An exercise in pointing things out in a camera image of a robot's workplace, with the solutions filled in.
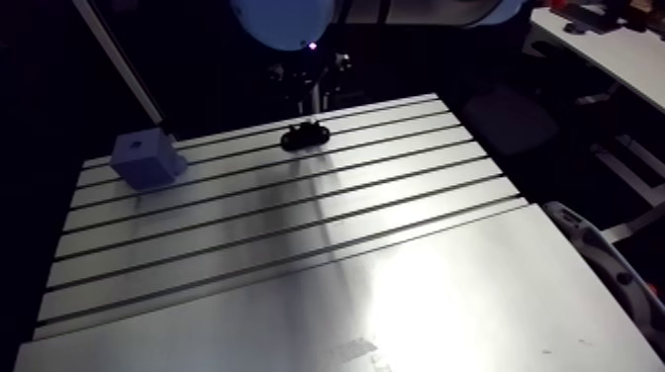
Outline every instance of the white tabletop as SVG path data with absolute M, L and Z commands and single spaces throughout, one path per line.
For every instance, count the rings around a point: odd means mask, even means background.
M 572 35 L 563 31 L 570 21 L 545 8 L 534 10 L 531 21 L 665 112 L 665 42 L 656 34 L 622 28 Z
M 665 371 L 537 206 L 366 243 L 311 270 L 24 344 L 16 372 Z
M 317 115 L 332 133 L 296 153 L 286 126 L 177 143 L 189 168 L 139 193 L 86 161 L 36 338 L 113 322 L 526 205 L 435 95 Z

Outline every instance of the white desk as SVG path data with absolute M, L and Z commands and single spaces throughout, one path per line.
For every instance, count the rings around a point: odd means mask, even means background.
M 665 42 L 652 33 L 626 28 L 598 35 L 563 31 L 570 21 L 541 8 L 531 21 L 665 113 Z
M 563 31 L 569 21 L 546 8 L 534 10 L 531 21 L 665 113 L 665 42 L 656 34 L 622 28 L 604 35 L 571 35 Z M 618 136 L 617 141 L 665 179 L 665 164 L 648 149 L 626 135 Z M 594 147 L 596 157 L 654 207 L 633 221 L 605 230 L 604 237 L 609 242 L 629 237 L 665 215 L 665 184 L 649 186 L 613 154 L 599 145 Z
M 156 192 L 86 162 L 16 371 L 665 371 L 435 96 L 319 119 L 181 142 Z

